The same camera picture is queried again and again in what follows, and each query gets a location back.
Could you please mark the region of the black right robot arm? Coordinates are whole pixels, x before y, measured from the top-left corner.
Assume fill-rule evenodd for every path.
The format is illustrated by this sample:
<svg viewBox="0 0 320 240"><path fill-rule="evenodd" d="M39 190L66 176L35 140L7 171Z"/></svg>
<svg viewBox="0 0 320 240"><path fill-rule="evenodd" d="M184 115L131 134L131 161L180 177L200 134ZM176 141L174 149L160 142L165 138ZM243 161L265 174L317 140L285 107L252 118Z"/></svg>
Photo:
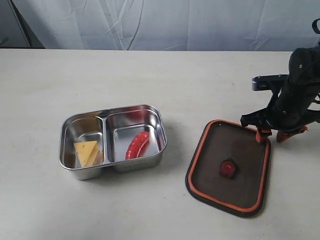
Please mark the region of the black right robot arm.
<svg viewBox="0 0 320 240"><path fill-rule="evenodd" d="M320 121L320 112L311 110L320 102L320 47L297 48L290 56L288 74L257 76L253 91L272 92L268 105L240 118L243 127L256 127L256 141L264 142L277 131L279 143L307 131L307 126Z"/></svg>

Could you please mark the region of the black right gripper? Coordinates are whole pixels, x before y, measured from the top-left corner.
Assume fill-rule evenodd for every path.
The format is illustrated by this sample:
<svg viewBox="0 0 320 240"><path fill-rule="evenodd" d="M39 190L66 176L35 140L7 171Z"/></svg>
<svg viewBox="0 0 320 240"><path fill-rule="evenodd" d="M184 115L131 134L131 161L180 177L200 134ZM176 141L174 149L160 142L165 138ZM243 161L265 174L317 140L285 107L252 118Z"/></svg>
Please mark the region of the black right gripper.
<svg viewBox="0 0 320 240"><path fill-rule="evenodd" d="M300 77L294 79L288 74L282 88L272 92L267 107L244 114L240 118L243 127L256 126L255 140L263 143L278 130L276 141L283 143L289 138L308 131L311 123L320 122L320 111L309 109L320 93L320 79Z"/></svg>

